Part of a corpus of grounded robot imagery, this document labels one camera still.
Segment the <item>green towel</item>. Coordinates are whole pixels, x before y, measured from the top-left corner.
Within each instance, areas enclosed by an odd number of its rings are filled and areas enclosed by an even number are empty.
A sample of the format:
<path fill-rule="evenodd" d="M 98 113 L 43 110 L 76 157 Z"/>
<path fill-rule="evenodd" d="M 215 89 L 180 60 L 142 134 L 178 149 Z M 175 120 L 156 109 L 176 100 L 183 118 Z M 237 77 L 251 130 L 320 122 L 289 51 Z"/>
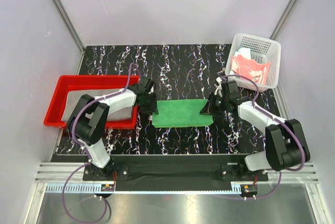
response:
<path fill-rule="evenodd" d="M 152 115 L 155 128 L 184 128 L 210 126 L 212 116 L 201 115 L 206 99 L 160 100 L 157 102 L 159 114 Z"/>

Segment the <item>pink towel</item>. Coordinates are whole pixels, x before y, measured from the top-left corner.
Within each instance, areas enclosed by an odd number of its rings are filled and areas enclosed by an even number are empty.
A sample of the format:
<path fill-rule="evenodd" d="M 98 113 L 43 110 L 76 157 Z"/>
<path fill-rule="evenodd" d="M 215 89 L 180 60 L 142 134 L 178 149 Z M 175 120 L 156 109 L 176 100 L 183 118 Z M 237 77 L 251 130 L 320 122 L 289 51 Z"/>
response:
<path fill-rule="evenodd" d="M 234 74 L 244 76 L 252 81 L 265 85 L 271 62 L 259 64 L 254 59 L 247 59 L 242 55 L 232 57 L 231 70 Z"/>

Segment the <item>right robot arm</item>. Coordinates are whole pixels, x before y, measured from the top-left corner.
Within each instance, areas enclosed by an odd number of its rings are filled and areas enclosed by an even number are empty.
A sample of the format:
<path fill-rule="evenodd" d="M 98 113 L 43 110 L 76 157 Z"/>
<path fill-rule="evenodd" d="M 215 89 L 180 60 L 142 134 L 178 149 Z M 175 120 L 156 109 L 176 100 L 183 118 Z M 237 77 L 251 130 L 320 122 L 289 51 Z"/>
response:
<path fill-rule="evenodd" d="M 201 115 L 217 117 L 236 113 L 265 135 L 264 151 L 245 156 L 238 175 L 250 180 L 259 170 L 299 171 L 310 160 L 310 152 L 301 123 L 278 117 L 260 107 L 255 99 L 243 97 L 235 81 L 221 81 L 210 93 Z"/>

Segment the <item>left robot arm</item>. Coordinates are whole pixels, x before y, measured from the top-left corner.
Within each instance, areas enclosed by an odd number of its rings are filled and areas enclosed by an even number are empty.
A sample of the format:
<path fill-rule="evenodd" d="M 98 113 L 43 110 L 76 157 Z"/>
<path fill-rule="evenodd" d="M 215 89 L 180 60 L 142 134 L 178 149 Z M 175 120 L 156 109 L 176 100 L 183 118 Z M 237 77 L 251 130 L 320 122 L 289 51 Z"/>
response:
<path fill-rule="evenodd" d="M 94 175 L 101 180 L 113 174 L 113 161 L 102 140 L 108 116 L 134 106 L 139 106 L 145 115 L 157 115 L 155 87 L 152 79 L 143 76 L 138 83 L 127 84 L 117 92 L 98 97 L 84 94 L 77 102 L 67 121 L 67 129 L 86 152 Z"/>

